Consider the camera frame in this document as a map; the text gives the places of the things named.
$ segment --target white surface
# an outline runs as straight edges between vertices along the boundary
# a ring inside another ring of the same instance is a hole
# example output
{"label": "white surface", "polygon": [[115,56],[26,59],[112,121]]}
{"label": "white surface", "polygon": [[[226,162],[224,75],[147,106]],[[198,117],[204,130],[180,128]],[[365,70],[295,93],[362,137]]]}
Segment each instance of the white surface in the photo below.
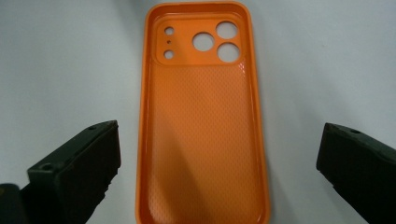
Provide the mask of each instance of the white surface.
{"label": "white surface", "polygon": [[[316,170],[326,121],[396,147],[396,2],[243,1],[252,15],[271,223],[365,223]],[[120,125],[89,223],[135,223],[144,19],[159,1],[0,0],[0,183],[82,129]]]}

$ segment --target orange silicone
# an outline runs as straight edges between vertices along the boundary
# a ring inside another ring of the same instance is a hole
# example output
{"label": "orange silicone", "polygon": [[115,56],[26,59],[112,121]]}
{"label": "orange silicone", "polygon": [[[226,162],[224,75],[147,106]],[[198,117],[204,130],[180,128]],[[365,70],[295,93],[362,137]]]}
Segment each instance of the orange silicone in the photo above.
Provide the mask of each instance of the orange silicone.
{"label": "orange silicone", "polygon": [[[231,39],[216,33],[233,23]],[[173,33],[167,34],[166,28]],[[208,51],[194,48],[213,36]],[[217,55],[236,45],[236,61]],[[167,50],[174,52],[166,59]],[[135,215],[138,223],[268,223],[251,21],[236,2],[161,4],[146,18]]]}

